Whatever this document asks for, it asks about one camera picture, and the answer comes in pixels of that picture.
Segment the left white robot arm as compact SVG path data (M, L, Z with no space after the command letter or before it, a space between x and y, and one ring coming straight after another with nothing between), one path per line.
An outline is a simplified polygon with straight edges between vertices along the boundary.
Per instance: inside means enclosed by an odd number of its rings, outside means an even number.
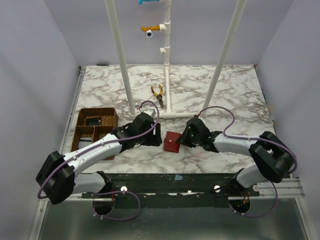
M158 147L161 144L157 139L160 126L156 111L146 109L133 122L113 129L86 147L66 154L50 153L35 178L40 186L38 199L48 198L56 205L75 193L100 192L106 185L106 177L94 173L90 181L88 178L79 179L79 175L99 161L131 150L136 145Z

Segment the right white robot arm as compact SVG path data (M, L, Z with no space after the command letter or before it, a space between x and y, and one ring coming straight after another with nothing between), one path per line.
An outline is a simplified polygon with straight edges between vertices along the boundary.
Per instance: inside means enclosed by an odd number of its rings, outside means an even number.
M189 148L202 147L207 152L234 153L251 157L254 165L240 169L231 179L235 189L247 189L257 183L280 183L295 166L295 158L272 133L258 137L226 136L222 131L210 131L194 116L176 141Z

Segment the red leather card holder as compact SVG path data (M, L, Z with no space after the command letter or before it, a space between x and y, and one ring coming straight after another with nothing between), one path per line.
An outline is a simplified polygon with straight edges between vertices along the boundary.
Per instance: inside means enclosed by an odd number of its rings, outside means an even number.
M178 132L167 131L166 136L164 138L164 151L179 153L180 144L177 142L177 140L180 136L181 134Z

